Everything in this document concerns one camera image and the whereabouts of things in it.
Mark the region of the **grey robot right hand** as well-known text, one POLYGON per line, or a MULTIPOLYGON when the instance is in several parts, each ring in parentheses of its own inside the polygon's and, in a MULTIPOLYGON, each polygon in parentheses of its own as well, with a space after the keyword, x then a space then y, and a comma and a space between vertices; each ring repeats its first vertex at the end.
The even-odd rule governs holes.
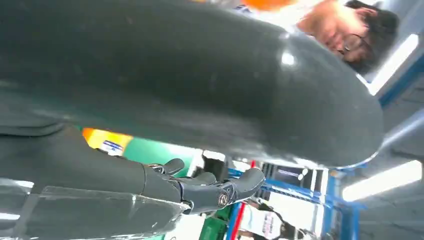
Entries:
POLYGON ((346 167, 384 138, 358 74, 298 31, 188 0, 0 3, 0 237, 132 240, 252 196, 259 169, 176 178, 78 127, 346 167))

